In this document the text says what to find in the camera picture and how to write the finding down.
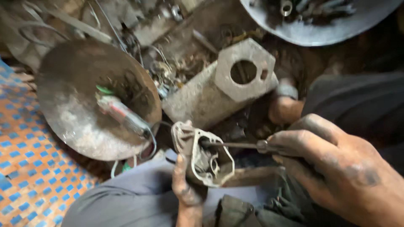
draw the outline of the screwdriver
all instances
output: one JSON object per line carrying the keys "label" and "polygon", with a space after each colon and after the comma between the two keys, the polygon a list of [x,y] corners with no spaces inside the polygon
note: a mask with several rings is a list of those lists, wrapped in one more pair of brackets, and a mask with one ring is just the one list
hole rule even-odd
{"label": "screwdriver", "polygon": [[276,144],[270,144],[267,140],[258,140],[256,143],[220,143],[220,142],[210,142],[201,141],[202,145],[205,147],[216,146],[216,147],[236,147],[236,148],[246,148],[246,149],[257,149],[259,153],[273,153],[282,156],[289,157],[301,157],[295,150]]}

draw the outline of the circular metal plate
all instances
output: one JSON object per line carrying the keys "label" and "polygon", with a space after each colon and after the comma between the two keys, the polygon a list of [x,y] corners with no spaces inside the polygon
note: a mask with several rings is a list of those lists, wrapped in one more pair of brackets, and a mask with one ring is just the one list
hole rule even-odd
{"label": "circular metal plate", "polygon": [[356,12],[329,24],[313,25],[303,21],[282,21],[278,9],[271,9],[267,0],[240,0],[254,21],[268,32],[300,46],[325,46],[352,38],[385,19],[403,0],[354,0]]}
{"label": "circular metal plate", "polygon": [[46,54],[39,69],[38,99],[52,130],[71,148],[97,160],[122,160],[149,142],[99,111],[96,85],[108,80],[133,85],[128,107],[150,124],[161,120],[161,102],[147,72],[121,50],[92,40],[65,42]]}

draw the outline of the circular hole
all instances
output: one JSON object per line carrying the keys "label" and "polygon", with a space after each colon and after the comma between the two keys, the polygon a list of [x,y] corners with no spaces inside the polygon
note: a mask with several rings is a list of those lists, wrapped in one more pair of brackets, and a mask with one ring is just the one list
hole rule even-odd
{"label": "circular hole", "polygon": [[256,75],[257,67],[247,60],[237,61],[230,70],[231,79],[238,84],[248,84]]}
{"label": "circular hole", "polygon": [[282,10],[284,11],[284,12],[288,12],[289,10],[291,10],[292,8],[291,8],[291,6],[284,6],[283,8],[282,8]]}

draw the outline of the dirty hand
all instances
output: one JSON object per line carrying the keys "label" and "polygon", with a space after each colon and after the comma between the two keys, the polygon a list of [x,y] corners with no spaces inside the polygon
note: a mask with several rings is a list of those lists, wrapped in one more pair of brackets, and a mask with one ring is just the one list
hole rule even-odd
{"label": "dirty hand", "polygon": [[274,156],[319,205],[363,227],[404,226],[404,179],[366,140],[315,114],[268,140],[304,158]]}
{"label": "dirty hand", "polygon": [[180,204],[187,207],[203,206],[208,188],[200,185],[192,185],[186,181],[185,173],[188,166],[188,159],[179,154],[173,173],[173,191]]}
{"label": "dirty hand", "polygon": [[185,174],[188,159],[179,154],[173,173],[172,189],[179,200],[177,227],[202,226],[203,203],[205,202],[208,188],[200,185],[190,185]]}

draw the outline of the metal ring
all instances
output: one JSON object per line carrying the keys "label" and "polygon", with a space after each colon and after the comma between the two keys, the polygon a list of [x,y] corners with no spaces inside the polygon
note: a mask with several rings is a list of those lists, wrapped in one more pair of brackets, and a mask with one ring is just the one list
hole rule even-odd
{"label": "metal ring", "polygon": [[282,16],[287,17],[292,13],[293,4],[289,0],[282,0],[280,3],[280,14]]}
{"label": "metal ring", "polygon": [[46,28],[49,29],[51,31],[56,32],[56,34],[58,34],[60,37],[62,37],[65,40],[70,40],[66,35],[62,34],[61,32],[59,32],[58,30],[56,30],[54,27],[49,26],[41,21],[27,21],[27,22],[23,22],[21,23],[21,26],[18,28],[18,33],[26,40],[41,45],[41,46],[45,46],[45,47],[49,47],[52,48],[53,45],[49,44],[49,42],[45,42],[45,41],[41,41],[37,38],[32,39],[29,36],[27,36],[27,34],[25,33],[24,29],[27,27],[41,27],[41,28]]}

